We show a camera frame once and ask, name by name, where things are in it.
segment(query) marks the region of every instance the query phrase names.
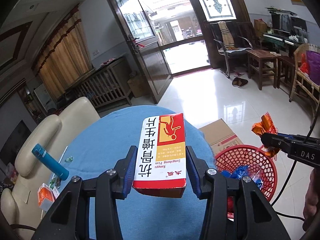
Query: orange box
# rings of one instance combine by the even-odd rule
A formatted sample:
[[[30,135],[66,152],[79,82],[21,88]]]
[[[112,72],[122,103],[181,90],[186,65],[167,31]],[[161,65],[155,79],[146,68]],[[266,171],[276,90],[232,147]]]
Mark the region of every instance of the orange box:
[[[54,196],[48,185],[42,184],[38,190],[38,205],[41,209],[48,212],[54,202]]]
[[[132,186],[144,195],[182,197],[186,187],[183,114],[143,121]]]

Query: ceiling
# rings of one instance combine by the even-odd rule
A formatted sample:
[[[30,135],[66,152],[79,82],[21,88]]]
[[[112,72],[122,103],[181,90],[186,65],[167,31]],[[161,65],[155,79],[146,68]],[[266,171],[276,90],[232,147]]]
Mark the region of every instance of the ceiling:
[[[0,82],[17,67],[30,68],[53,29],[81,1],[19,0],[0,29]]]

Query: person's hand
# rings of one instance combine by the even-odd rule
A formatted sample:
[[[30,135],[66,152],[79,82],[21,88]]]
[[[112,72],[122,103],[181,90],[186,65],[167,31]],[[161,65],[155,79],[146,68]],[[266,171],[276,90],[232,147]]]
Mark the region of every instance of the person's hand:
[[[303,209],[303,216],[305,222],[303,223],[303,230],[307,231],[311,225],[314,216],[319,210],[320,197],[320,170],[314,169],[310,174],[309,188],[306,194],[306,201]]]

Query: door frame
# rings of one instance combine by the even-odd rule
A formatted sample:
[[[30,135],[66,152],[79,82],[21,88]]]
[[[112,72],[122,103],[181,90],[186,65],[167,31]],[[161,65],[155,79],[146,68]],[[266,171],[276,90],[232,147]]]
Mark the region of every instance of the door frame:
[[[239,22],[250,22],[250,17],[249,17],[249,13],[247,10],[247,7],[245,5],[244,0],[230,0],[231,4],[233,6],[233,9],[235,10],[235,14],[237,19],[236,20],[231,20],[231,21],[239,21]],[[210,24],[214,23],[215,21],[212,22],[208,22],[205,14],[203,12],[202,6],[200,4],[199,0],[190,0],[190,3],[194,9],[194,12],[196,14],[196,17],[198,19],[201,31],[202,31],[202,36],[200,36],[199,41],[200,40],[204,40],[205,44],[207,46],[207,51],[208,51],[208,57],[210,60],[210,65],[208,66],[204,66],[207,68],[220,68],[221,67],[221,62],[224,62],[224,58],[223,56],[221,56],[218,53],[218,49],[217,49],[217,44],[214,41],[214,36],[213,33],[211,31],[211,27]],[[176,41],[176,42],[172,42],[170,44],[161,46],[161,49],[168,49],[168,48],[172,48],[181,44],[186,44],[192,41],[189,41],[191,39],[185,39],[183,41]]]
[[[149,74],[149,72],[147,70],[147,67],[146,67],[146,64],[144,62],[143,57],[141,56],[140,52],[136,51],[138,46],[136,45],[136,43],[134,43],[134,40],[129,40],[129,38],[130,38],[129,36],[130,35],[128,35],[128,33],[131,33],[131,30],[130,30],[127,22],[124,20],[124,16],[123,16],[122,12],[120,11],[119,6],[116,3],[116,0],[107,0],[107,1],[108,1],[108,4],[109,4],[110,8],[111,8],[112,13],[115,16],[116,22],[118,23],[118,26],[119,26],[119,28],[120,28],[120,30],[121,30],[124,38],[125,38],[125,41],[126,41],[128,47],[130,49],[130,52],[131,52],[131,54],[132,54],[132,56],[133,56],[133,58],[134,58],[134,60],[135,60],[135,62],[137,64],[137,66],[138,66],[138,69],[139,69],[141,75],[145,78],[145,81],[149,84],[150,95],[152,96],[154,102],[157,104],[160,101],[160,99],[161,99],[163,94],[162,93],[158,93],[158,91],[156,90],[156,88],[155,88],[155,86],[153,84],[153,80],[152,80],[152,78],[151,78],[151,76],[150,76],[150,74]],[[143,11],[143,14],[144,14],[147,22],[149,23],[149,26],[150,26],[150,29],[152,31],[153,36],[150,36],[150,37],[147,37],[147,38],[143,38],[141,40],[139,39],[139,42],[146,41],[146,40],[151,39],[151,38],[157,38],[155,30],[152,28],[152,25],[150,23],[149,17],[146,15],[146,13],[145,13],[145,11],[143,9],[142,9],[142,11]],[[148,45],[154,44],[155,42],[157,42],[157,44],[159,46],[158,41],[153,41],[150,44],[146,44],[144,47],[147,47]],[[166,68],[168,70],[168,73],[169,73],[169,75],[168,75],[168,77],[167,77],[167,79],[165,81],[165,85],[161,88],[161,91],[162,90],[166,91],[166,89],[168,88],[170,82],[172,81],[173,76],[172,76],[172,73],[171,73],[170,68],[168,66],[168,63],[167,63],[167,61],[165,59],[163,51],[160,50],[160,52],[161,52],[161,55],[162,55],[162,57],[164,59],[164,62],[165,62],[165,66],[166,66]]]

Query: slipper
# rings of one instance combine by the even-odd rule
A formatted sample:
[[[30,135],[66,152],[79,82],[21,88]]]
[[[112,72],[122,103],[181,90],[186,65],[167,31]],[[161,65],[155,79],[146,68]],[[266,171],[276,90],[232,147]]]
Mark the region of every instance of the slipper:
[[[236,77],[241,77],[242,75],[243,75],[243,73],[235,72]]]
[[[243,78],[239,78],[239,81],[238,81],[238,88],[243,88],[246,84],[248,84],[248,80],[246,79],[243,79]]]
[[[241,79],[241,78],[238,78],[238,77],[234,78],[234,80],[232,81],[232,85],[233,85],[234,87],[238,86],[238,82],[239,82],[240,79]]]

